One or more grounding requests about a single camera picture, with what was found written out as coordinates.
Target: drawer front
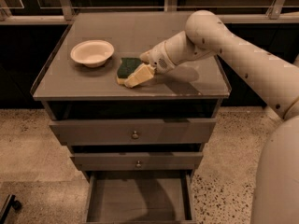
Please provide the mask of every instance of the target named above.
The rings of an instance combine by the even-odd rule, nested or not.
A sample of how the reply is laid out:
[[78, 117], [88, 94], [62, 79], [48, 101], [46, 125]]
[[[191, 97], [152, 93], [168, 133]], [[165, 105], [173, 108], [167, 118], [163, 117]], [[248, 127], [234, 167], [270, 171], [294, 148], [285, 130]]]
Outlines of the drawer front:
[[191, 170], [200, 164], [201, 152], [74, 154], [80, 171]]
[[206, 143], [215, 119], [115, 119], [53, 121], [63, 145]]

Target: cabinet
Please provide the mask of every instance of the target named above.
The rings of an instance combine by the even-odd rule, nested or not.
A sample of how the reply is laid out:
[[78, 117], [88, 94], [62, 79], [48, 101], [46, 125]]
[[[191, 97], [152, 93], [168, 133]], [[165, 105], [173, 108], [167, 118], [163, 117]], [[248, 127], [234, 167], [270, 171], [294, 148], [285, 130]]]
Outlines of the cabinet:
[[[85, 221], [195, 223], [190, 182], [230, 86], [217, 57], [187, 62], [134, 89], [116, 83], [122, 57], [138, 57], [184, 28], [189, 13], [79, 13], [34, 91], [50, 127], [90, 181]], [[102, 39], [105, 66], [70, 59]]]

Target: sponge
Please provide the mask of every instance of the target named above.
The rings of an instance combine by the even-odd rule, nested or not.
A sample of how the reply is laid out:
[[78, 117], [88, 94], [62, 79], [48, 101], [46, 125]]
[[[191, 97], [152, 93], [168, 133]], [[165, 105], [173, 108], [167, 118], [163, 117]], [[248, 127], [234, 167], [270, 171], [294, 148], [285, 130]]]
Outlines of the sponge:
[[121, 58], [121, 66], [117, 71], [117, 82], [120, 85], [142, 64], [139, 58]]

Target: terrazzo floor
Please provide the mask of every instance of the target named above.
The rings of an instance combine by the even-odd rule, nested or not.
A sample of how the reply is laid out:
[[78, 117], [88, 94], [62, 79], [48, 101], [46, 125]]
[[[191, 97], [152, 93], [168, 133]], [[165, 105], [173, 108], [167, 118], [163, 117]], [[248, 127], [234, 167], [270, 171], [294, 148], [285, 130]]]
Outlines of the terrazzo floor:
[[[22, 203], [6, 223], [80, 223], [88, 182], [69, 160], [42, 109], [0, 110], [0, 207]], [[249, 224], [255, 173], [281, 120], [260, 107], [222, 107], [192, 180], [198, 224]]]

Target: gray countertop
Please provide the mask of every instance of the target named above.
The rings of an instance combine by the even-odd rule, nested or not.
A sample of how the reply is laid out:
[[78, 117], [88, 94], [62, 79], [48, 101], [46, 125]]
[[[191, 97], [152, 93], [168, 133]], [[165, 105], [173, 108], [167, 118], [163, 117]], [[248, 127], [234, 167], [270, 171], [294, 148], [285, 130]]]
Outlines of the gray countertop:
[[[139, 57], [182, 31], [187, 12], [80, 13], [37, 87], [39, 101], [186, 99], [228, 97], [230, 87], [215, 57], [187, 62], [133, 89], [116, 82], [122, 57]], [[106, 40], [115, 49], [105, 66], [75, 63], [70, 51], [86, 40]]]

